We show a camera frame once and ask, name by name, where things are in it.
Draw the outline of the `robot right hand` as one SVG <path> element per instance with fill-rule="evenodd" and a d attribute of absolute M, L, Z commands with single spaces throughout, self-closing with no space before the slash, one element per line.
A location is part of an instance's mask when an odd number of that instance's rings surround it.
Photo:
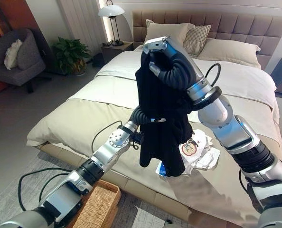
<path fill-rule="evenodd" d="M 219 96 L 219 89 L 213 88 L 185 49 L 171 37 L 149 39 L 143 52 L 149 60 L 149 70 L 167 86 L 184 91 L 193 105 L 213 103 Z"/>

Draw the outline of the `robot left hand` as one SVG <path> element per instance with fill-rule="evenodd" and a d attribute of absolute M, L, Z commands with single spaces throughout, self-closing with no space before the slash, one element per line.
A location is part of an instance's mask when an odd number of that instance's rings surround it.
<path fill-rule="evenodd" d="M 165 122 L 165 118 L 149 118 L 143 111 L 142 109 L 137 106 L 130 118 L 129 121 L 135 123 L 136 125 L 143 125 L 143 124 L 149 124 L 149 123 L 162 123 Z"/>

